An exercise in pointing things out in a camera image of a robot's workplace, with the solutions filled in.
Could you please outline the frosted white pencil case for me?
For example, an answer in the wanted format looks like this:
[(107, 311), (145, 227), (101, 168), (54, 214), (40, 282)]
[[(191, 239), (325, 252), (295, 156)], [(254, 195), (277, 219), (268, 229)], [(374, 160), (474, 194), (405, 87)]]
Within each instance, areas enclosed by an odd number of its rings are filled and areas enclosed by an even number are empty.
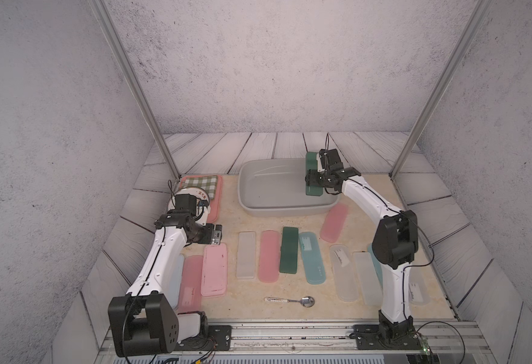
[(236, 277), (241, 280), (255, 277), (256, 234), (240, 232), (237, 247)]

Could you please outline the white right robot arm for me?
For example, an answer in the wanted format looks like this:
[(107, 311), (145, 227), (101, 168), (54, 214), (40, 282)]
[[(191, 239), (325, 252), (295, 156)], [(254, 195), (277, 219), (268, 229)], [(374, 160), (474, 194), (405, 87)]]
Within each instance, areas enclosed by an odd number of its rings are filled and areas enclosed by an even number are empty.
[(413, 338), (409, 308), (409, 270), (419, 250), (419, 229), (414, 212), (402, 211), (381, 196), (354, 167), (345, 167), (336, 149), (307, 153), (306, 189), (320, 188), (350, 198), (376, 223), (372, 252), (381, 264), (383, 299), (378, 336), (387, 344)]

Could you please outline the teal pencil case with label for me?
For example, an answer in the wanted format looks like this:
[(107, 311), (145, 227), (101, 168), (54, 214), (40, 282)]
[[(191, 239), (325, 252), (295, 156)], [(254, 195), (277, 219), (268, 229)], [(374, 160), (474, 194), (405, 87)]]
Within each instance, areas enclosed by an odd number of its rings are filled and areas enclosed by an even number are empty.
[(326, 272), (316, 234), (300, 233), (299, 246), (307, 282), (310, 285), (322, 285), (326, 281)]

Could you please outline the grey plastic storage box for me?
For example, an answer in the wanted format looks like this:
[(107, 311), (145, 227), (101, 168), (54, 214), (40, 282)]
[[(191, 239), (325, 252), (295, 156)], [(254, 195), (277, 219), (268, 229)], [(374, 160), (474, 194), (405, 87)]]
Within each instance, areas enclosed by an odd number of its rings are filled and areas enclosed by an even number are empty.
[(340, 197), (306, 194), (305, 159), (264, 159), (247, 162), (240, 169), (240, 206), (255, 217), (291, 217), (328, 212)]

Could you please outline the dark green pencil case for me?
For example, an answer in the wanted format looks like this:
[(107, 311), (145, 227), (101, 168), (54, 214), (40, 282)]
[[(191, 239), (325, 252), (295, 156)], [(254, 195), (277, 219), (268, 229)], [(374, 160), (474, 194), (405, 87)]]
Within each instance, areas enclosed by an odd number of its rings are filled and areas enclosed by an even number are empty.
[(279, 272), (295, 275), (298, 270), (299, 229), (284, 227), (281, 241)]
[(307, 152), (305, 157), (305, 193), (307, 196), (320, 197), (323, 194), (323, 187), (318, 182), (318, 154)]

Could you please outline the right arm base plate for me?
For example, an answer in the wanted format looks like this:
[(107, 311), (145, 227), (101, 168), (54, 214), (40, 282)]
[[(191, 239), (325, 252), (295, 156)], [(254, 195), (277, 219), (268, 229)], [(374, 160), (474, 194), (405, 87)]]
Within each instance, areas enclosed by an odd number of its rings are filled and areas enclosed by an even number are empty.
[(358, 350), (423, 350), (421, 341), (414, 335), (388, 338), (379, 325), (354, 325), (349, 339), (355, 340)]

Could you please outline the translucent pink pencil case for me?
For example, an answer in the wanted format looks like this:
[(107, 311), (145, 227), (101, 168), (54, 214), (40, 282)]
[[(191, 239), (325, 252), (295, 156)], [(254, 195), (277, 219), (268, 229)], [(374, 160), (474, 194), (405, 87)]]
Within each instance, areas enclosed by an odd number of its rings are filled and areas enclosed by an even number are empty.
[(335, 244), (343, 230), (349, 207), (343, 203), (337, 203), (326, 215), (320, 231), (320, 238), (329, 244)]

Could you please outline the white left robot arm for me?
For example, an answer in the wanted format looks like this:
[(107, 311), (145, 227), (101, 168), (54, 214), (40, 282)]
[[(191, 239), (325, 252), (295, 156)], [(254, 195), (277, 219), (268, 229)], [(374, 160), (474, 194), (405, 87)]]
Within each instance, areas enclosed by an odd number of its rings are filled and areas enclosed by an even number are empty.
[(183, 341), (208, 340), (203, 312), (178, 315), (169, 302), (170, 281), (188, 244), (221, 240), (220, 225), (208, 222), (210, 198), (200, 187), (186, 187), (170, 198), (168, 210), (155, 221), (155, 238), (135, 282), (108, 305), (117, 356), (172, 353)]

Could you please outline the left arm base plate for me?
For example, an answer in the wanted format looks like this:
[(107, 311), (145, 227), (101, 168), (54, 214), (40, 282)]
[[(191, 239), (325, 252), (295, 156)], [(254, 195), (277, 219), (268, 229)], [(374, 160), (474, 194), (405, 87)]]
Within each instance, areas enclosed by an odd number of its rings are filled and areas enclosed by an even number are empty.
[(175, 350), (186, 352), (229, 351), (231, 338), (231, 325), (209, 325), (207, 328), (202, 328), (197, 336), (181, 341), (176, 345)]

